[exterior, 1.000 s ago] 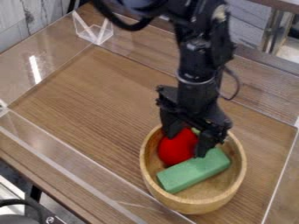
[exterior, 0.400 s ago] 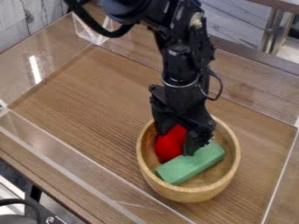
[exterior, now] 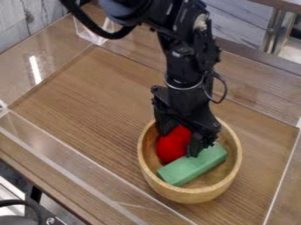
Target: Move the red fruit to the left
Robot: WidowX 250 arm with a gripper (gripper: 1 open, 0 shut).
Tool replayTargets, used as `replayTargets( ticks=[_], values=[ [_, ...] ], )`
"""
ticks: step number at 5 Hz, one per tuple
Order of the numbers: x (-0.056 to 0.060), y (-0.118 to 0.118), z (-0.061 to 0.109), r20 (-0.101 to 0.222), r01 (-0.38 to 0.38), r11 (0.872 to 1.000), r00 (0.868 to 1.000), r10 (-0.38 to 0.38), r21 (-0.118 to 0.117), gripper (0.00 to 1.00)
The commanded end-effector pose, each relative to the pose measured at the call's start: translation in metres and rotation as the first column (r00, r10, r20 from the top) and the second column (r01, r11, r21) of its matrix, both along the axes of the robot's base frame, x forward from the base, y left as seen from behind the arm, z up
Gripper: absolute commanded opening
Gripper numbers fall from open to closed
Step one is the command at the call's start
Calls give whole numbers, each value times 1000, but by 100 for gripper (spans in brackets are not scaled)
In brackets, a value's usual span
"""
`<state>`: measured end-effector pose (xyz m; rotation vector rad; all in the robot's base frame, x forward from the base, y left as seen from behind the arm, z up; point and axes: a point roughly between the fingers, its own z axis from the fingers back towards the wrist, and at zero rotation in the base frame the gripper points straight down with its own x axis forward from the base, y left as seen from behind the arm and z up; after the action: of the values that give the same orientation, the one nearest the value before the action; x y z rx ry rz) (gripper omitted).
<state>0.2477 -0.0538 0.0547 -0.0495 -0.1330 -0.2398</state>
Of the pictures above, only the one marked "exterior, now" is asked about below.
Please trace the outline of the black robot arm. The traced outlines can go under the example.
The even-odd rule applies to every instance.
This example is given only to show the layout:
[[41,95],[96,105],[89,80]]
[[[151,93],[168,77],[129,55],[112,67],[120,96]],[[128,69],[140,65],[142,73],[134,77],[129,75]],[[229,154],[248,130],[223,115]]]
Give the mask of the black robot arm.
[[98,0],[109,20],[121,26],[113,33],[93,22],[74,0],[58,0],[88,30],[108,40],[126,36],[137,25],[157,34],[165,57],[164,84],[149,88],[160,135],[176,126],[191,132],[187,156],[196,156],[217,139],[220,125],[209,111],[220,48],[211,32],[207,6],[200,0]]

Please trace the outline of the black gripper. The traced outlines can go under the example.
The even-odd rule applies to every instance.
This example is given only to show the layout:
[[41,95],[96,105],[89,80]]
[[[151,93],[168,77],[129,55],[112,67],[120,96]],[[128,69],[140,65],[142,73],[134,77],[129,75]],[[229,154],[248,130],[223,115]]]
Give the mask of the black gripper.
[[208,97],[212,93],[212,80],[185,89],[152,85],[151,103],[156,127],[161,136],[177,126],[188,128],[193,133],[187,146],[187,157],[196,157],[217,138],[220,125],[208,108]]

